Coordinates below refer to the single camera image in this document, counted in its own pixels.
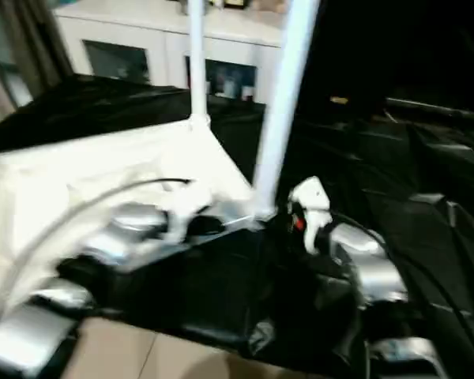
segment white cabinet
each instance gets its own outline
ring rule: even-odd
[[[162,32],[68,17],[58,26],[76,73],[169,84]]]
[[[167,0],[79,0],[55,10],[76,73],[188,88],[188,18]],[[267,103],[280,16],[212,9],[205,16],[209,93]]]

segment cabinet door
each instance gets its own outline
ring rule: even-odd
[[[169,83],[188,88],[190,83],[190,40],[187,35],[165,33]],[[205,70],[208,93],[265,102],[267,85],[261,69],[260,47],[224,39],[205,38]]]
[[[279,47],[260,46],[258,53],[260,74],[258,75],[258,98],[267,104],[274,91],[274,81],[279,68],[281,49]]]
[[[76,73],[168,84],[162,32],[67,17],[58,25]]]

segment curtain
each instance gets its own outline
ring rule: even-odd
[[[45,0],[0,0],[0,13],[20,74],[33,97],[72,74]]]

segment shelf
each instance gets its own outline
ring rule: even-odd
[[[168,0],[80,0],[55,9],[56,17],[78,18],[109,24],[188,34],[188,16]],[[204,35],[263,46],[280,47],[284,16],[251,9],[219,10],[205,16]]]

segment black cable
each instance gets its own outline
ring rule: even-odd
[[[9,296],[12,293],[14,287],[16,286],[17,279],[19,278],[23,268],[30,262],[32,257],[35,255],[35,252],[39,249],[39,247],[53,234],[55,233],[60,227],[66,225],[71,219],[75,216],[80,215],[82,212],[86,211],[87,209],[91,208],[92,206],[100,203],[117,195],[118,193],[126,192],[128,190],[132,190],[136,187],[143,186],[146,184],[155,184],[155,183],[165,183],[165,182],[176,182],[176,183],[183,183],[188,184],[191,181],[189,179],[181,179],[181,178],[158,178],[158,179],[147,179],[142,180],[139,182],[131,182],[124,186],[120,186],[114,189],[110,189],[107,192],[102,193],[98,197],[91,199],[90,201],[86,201],[85,203],[78,205],[77,207],[70,209],[67,213],[62,215],[58,220],[54,221],[52,225],[49,226],[43,233],[41,233],[37,238],[35,238],[30,244],[28,244],[23,252],[18,255],[17,259],[14,261],[13,266],[10,268],[9,272],[5,279],[3,280],[2,285],[0,286],[0,319],[2,318],[5,309],[6,303],[9,300]]]
[[[453,310],[453,313],[455,314],[455,317],[457,318],[458,322],[460,323],[462,329],[464,329],[465,333],[467,334],[468,339],[470,340],[471,345],[474,347],[474,332],[470,328],[467,320],[465,320],[464,315],[462,314],[460,308],[457,306],[451,295],[448,293],[448,291],[444,288],[444,286],[438,281],[438,279],[432,274],[432,272],[426,268],[424,265],[419,263],[416,259],[405,255],[403,253],[398,253],[397,251],[393,251],[393,254],[390,254],[388,247],[386,244],[382,241],[379,240],[379,238],[376,238],[376,235],[374,235],[368,228],[364,227],[361,223],[353,219],[352,217],[346,216],[343,213],[339,213],[337,211],[333,211],[331,209],[323,209],[323,208],[304,208],[304,211],[315,211],[315,212],[326,212],[330,213],[333,216],[339,217],[343,221],[349,223],[353,227],[356,227],[357,229],[360,229],[363,233],[366,235],[369,235],[372,237],[382,248],[383,250],[387,253],[388,256],[391,257],[398,257],[402,259],[403,261],[407,261],[411,266],[416,268],[419,272],[421,272],[425,277],[427,277],[433,284],[434,287],[437,288],[439,293],[442,295],[442,297],[446,300],[448,305],[451,307]]]

